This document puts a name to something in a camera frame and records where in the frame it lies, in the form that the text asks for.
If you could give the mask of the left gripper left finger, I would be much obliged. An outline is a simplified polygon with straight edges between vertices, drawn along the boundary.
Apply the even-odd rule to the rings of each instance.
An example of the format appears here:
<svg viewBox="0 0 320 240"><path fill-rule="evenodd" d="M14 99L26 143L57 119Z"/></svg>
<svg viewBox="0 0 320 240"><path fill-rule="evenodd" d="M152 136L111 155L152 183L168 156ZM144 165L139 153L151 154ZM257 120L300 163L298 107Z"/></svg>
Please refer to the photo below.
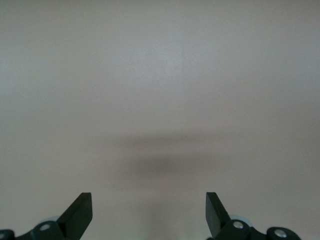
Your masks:
<svg viewBox="0 0 320 240"><path fill-rule="evenodd" d="M23 235L16 236L11 229L2 229L2 240L79 240L93 219L92 194L81 193L57 219L36 225Z"/></svg>

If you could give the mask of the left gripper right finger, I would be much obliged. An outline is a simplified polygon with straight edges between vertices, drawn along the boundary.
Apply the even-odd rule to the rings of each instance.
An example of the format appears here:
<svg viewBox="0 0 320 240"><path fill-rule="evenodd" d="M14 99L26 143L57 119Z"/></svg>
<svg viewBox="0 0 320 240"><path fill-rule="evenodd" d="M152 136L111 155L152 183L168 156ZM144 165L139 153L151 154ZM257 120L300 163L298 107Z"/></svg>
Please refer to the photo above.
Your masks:
<svg viewBox="0 0 320 240"><path fill-rule="evenodd" d="M256 230L244 217L229 215L217 193L207 192L205 218L210 240L298 240L299 236L284 227L270 227L266 233Z"/></svg>

